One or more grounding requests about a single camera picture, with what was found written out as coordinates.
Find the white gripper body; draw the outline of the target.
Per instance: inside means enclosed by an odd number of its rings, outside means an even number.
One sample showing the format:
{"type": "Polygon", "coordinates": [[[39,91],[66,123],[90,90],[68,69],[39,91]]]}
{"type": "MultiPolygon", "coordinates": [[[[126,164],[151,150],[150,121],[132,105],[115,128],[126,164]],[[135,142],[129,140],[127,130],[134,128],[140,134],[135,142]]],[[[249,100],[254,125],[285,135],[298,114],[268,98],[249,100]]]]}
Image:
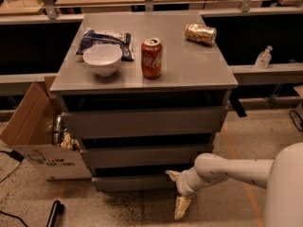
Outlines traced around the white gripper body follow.
{"type": "Polygon", "coordinates": [[[191,198],[205,186],[205,180],[198,174],[196,168],[192,167],[177,175],[176,186],[182,196],[191,198]]]}

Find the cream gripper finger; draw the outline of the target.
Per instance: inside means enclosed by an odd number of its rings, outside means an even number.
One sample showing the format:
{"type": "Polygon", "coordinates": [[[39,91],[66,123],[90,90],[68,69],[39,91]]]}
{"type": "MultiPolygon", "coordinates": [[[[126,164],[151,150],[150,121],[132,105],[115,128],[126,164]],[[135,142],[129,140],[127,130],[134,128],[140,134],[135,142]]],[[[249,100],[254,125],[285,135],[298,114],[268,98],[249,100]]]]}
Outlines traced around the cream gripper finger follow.
{"type": "Polygon", "coordinates": [[[179,220],[184,216],[187,209],[189,208],[190,203],[191,203],[191,198],[184,196],[178,196],[176,198],[175,211],[174,211],[175,220],[179,220]]]}
{"type": "Polygon", "coordinates": [[[170,177],[173,182],[177,182],[179,179],[180,173],[174,170],[166,170],[165,173],[170,177]]]}

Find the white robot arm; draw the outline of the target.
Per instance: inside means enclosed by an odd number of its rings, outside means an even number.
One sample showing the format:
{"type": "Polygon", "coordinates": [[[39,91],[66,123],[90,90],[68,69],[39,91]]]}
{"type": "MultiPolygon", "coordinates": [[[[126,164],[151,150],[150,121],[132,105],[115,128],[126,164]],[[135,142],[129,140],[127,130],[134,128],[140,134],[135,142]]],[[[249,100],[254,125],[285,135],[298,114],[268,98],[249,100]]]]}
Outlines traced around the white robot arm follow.
{"type": "Polygon", "coordinates": [[[263,227],[303,227],[302,143],[289,145],[274,159],[225,159],[203,153],[193,167],[166,173],[179,192],[175,219],[184,216],[201,189],[234,179],[266,190],[263,227]]]}

